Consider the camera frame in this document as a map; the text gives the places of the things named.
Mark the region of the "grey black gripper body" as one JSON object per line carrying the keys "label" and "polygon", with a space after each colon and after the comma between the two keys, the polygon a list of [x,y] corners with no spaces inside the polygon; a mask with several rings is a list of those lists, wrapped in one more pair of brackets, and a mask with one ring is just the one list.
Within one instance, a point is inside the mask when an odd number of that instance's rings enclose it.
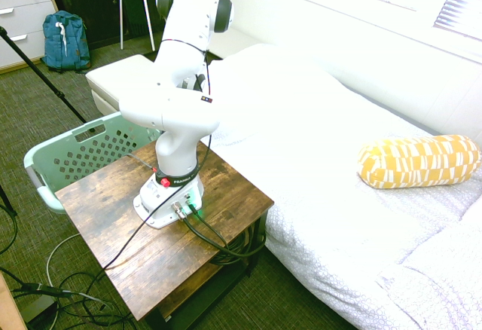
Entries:
{"label": "grey black gripper body", "polygon": [[184,89],[195,90],[203,92],[206,76],[204,74],[196,74],[189,78],[186,78],[182,82]]}

